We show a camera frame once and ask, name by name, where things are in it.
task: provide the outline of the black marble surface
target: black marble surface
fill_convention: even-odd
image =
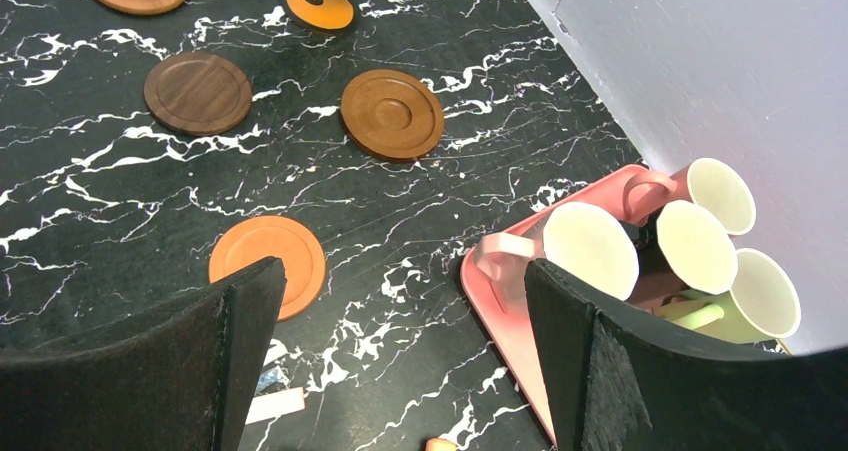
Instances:
[[[550,444],[458,285],[465,253],[638,154],[526,0],[359,0],[337,38],[280,0],[188,0],[137,18],[94,0],[0,0],[0,346],[27,348],[207,280],[239,221],[279,214],[318,236],[320,299],[281,323],[282,386],[307,409],[248,426],[245,450]],[[156,124],[148,71],[189,50],[251,78],[236,129]],[[414,165],[344,135],[341,91],[410,73],[447,118]]]

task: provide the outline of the cup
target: cup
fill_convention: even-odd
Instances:
[[[688,287],[708,294],[730,288],[739,269],[736,248],[721,222],[689,201],[672,201],[657,218],[657,245]]]
[[[783,339],[801,324],[795,286],[772,258],[761,251],[736,252],[739,273],[730,290],[718,296],[668,304],[654,314],[716,339],[749,344]]]
[[[653,185],[639,199],[631,199],[634,189]],[[731,236],[741,236],[754,227],[757,208],[748,185],[727,164],[713,158],[699,158],[671,176],[645,171],[624,185],[624,219],[644,224],[648,215],[667,203],[691,201],[712,213]]]
[[[554,208],[522,236],[484,236],[474,263],[492,280],[507,314],[528,316],[524,272],[545,258],[598,290],[625,300],[639,276],[636,249],[621,224],[598,206],[568,202]]]

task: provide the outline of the white wall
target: white wall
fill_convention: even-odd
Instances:
[[[793,278],[795,352],[848,344],[848,0],[530,0],[652,166],[726,161],[737,245]]]

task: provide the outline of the pink tray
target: pink tray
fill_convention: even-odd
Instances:
[[[594,204],[606,209],[616,219],[623,219],[624,210],[621,200],[624,185],[630,178],[645,171],[645,168],[635,164],[624,166],[505,231],[512,234],[521,234],[551,210],[568,201]],[[646,188],[649,188],[649,186],[636,188],[631,199],[640,198],[648,191]],[[551,411],[548,407],[548,395],[545,391],[545,382],[542,380],[542,369],[539,366],[539,356],[536,354],[536,340],[533,338],[530,320],[505,314],[501,310],[495,299],[489,278],[474,265],[474,258],[471,255],[476,249],[476,246],[472,248],[465,259],[462,260],[459,271],[462,287],[465,288],[465,294],[468,295],[468,299],[486,326],[486,330],[498,346],[507,366],[515,376],[515,380],[518,381],[518,385],[524,391],[524,395],[527,396],[536,416],[542,421],[548,436],[556,442],[553,423],[551,422]]]

